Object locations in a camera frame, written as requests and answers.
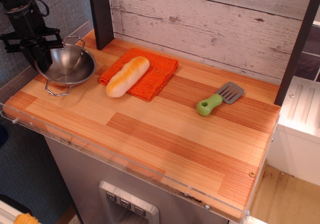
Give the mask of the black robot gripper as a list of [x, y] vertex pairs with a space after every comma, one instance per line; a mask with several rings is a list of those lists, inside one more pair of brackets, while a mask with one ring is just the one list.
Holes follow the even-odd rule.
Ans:
[[60, 30], [47, 27], [43, 17], [33, 9], [13, 9], [4, 12], [9, 18], [14, 31], [1, 34], [8, 53], [20, 52], [29, 64], [43, 73], [53, 63], [50, 49], [63, 46]]

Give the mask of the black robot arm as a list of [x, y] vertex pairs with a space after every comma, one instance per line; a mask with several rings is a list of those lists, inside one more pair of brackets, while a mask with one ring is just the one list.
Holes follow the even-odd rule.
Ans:
[[0, 0], [3, 12], [8, 17], [14, 31], [1, 34], [8, 53], [21, 52], [29, 64], [37, 71], [45, 73], [53, 64], [51, 50], [63, 47], [60, 30], [47, 27], [44, 17], [50, 14], [46, 3], [45, 13], [41, 12], [37, 1], [42, 0]]

